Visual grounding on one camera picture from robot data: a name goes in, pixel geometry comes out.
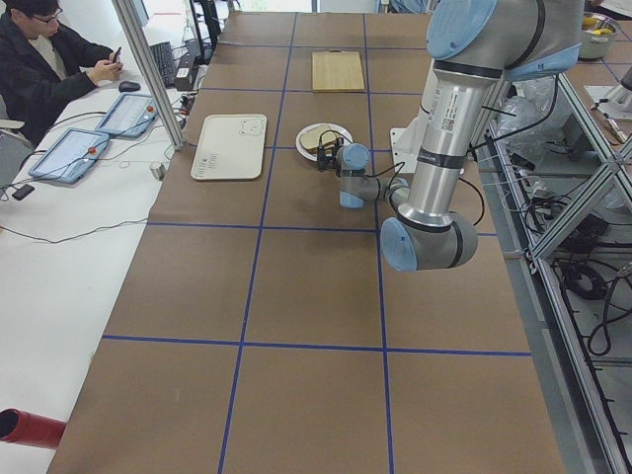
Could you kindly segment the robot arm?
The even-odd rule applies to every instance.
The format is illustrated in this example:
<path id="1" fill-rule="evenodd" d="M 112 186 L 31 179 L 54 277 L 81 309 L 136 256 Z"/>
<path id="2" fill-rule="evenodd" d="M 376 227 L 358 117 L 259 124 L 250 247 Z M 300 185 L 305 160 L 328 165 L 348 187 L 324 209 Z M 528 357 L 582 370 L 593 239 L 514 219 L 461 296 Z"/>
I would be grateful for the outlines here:
<path id="1" fill-rule="evenodd" d="M 459 267 L 478 245 L 474 225 L 450 210 L 459 174 L 489 89 L 499 80 L 536 79 L 567 71 L 581 48 L 581 1 L 441 1 L 430 20 L 432 100 L 406 136 L 416 156 L 411 183 L 369 176 L 366 147 L 336 140 L 317 149 L 319 170 L 341 179 L 340 204 L 383 199 L 395 214 L 380 229 L 381 253 L 399 272 Z"/>

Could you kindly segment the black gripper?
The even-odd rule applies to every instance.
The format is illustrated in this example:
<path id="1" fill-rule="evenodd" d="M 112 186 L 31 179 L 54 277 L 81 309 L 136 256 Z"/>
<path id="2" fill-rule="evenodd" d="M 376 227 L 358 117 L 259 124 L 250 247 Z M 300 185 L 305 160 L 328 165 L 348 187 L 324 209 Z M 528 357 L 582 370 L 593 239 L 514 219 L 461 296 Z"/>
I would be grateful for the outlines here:
<path id="1" fill-rule="evenodd" d="M 338 137 L 336 141 L 330 145 L 325 145 L 323 138 L 319 138 L 317 147 L 317 170 L 324 172 L 329 169 L 336 173 L 341 171 L 341 165 L 338 160 L 339 151 L 343 148 L 343 139 Z"/>

